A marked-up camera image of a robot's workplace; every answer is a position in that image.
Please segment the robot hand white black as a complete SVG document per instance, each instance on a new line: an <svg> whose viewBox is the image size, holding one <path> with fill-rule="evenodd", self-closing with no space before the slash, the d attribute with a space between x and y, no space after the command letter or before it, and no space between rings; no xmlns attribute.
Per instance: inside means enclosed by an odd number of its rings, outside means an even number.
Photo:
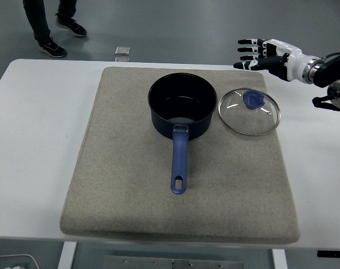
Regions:
<svg viewBox="0 0 340 269"><path fill-rule="evenodd" d="M240 61L233 64L234 68L267 70L284 81L312 84L309 73L318 57L303 54L300 48L276 39L242 39L238 44L242 47L237 51L249 52L249 55L241 56Z"/></svg>

